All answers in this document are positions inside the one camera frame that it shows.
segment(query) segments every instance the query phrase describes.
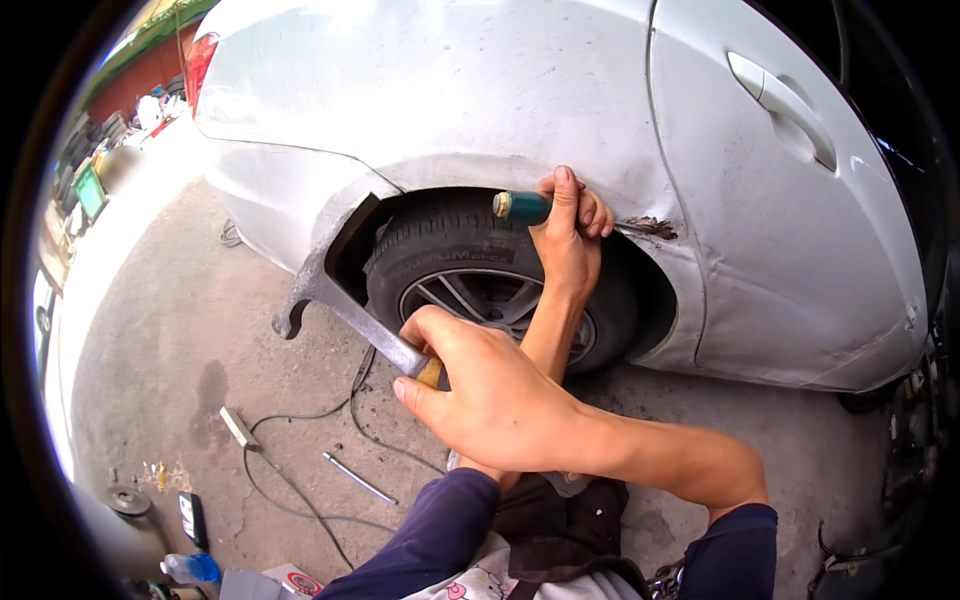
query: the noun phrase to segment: blue bottle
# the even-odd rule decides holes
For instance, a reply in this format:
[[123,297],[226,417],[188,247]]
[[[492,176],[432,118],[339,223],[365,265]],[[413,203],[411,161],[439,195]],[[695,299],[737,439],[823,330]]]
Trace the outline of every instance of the blue bottle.
[[201,581],[220,581],[220,568],[209,554],[168,554],[160,563],[164,575],[178,584],[198,584]]

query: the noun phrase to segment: car door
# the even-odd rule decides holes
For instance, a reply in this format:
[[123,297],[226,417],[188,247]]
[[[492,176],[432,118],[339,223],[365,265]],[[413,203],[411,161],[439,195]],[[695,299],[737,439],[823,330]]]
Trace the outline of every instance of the car door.
[[740,0],[659,0],[649,61],[707,294],[697,366],[826,389],[909,369],[926,332],[916,244],[830,78]]

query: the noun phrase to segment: metal rod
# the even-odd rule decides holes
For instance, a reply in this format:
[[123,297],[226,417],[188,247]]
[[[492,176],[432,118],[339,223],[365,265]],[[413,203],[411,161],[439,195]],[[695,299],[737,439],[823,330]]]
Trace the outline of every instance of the metal rod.
[[363,478],[360,477],[360,475],[358,475],[358,474],[354,473],[353,471],[351,471],[350,469],[344,467],[343,464],[342,464],[340,461],[338,461],[337,459],[335,459],[335,458],[333,458],[332,456],[330,456],[330,453],[329,453],[329,452],[324,452],[324,458],[326,458],[326,460],[330,461],[330,464],[332,464],[334,467],[338,468],[339,470],[341,470],[341,471],[343,471],[344,473],[346,473],[347,475],[349,475],[349,476],[350,476],[350,479],[352,479],[353,481],[357,482],[358,484],[360,484],[360,485],[363,486],[364,488],[367,488],[367,489],[370,490],[371,492],[373,492],[373,493],[375,493],[376,495],[380,496],[381,498],[383,498],[383,499],[386,500],[387,502],[390,502],[391,504],[396,504],[396,500],[394,500],[393,498],[391,498],[391,497],[390,497],[389,495],[387,495],[386,493],[381,492],[380,490],[378,490],[378,489],[375,488],[374,486],[372,486],[372,485],[370,485],[369,483],[367,483],[366,481],[364,481]]

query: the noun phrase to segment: dark blue sleeve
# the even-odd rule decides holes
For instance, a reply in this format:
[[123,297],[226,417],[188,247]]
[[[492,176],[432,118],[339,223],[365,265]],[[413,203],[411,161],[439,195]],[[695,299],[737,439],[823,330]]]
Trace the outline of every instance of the dark blue sleeve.
[[777,512],[745,504],[721,516],[684,553],[680,600],[774,597]]
[[487,540],[499,501],[489,475],[455,468],[423,486],[382,550],[315,598],[402,598],[467,570]]

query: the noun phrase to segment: rust spot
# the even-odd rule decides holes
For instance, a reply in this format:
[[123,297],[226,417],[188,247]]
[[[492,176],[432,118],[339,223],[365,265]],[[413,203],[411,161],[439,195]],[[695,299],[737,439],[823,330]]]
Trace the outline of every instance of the rust spot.
[[616,224],[619,228],[636,231],[637,233],[649,233],[662,237],[665,240],[677,239],[677,234],[669,221],[658,221],[657,217],[627,217],[623,223]]

